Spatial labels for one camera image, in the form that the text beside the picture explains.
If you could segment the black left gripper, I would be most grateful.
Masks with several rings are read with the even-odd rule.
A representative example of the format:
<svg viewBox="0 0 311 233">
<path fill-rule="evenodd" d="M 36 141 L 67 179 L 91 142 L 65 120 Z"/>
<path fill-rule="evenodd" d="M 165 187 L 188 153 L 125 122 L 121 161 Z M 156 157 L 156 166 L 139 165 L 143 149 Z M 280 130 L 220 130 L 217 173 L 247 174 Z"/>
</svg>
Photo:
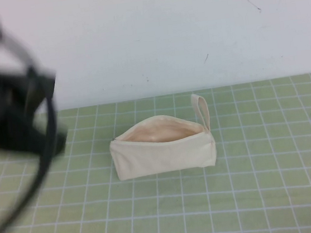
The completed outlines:
<svg viewBox="0 0 311 233">
<path fill-rule="evenodd" d="M 33 118 L 16 110 L 8 111 L 0 118 L 0 150 L 42 156 L 62 154 L 65 150 L 67 132 L 58 129 L 55 112 L 51 111 L 46 131 L 33 124 Z"/>
</svg>

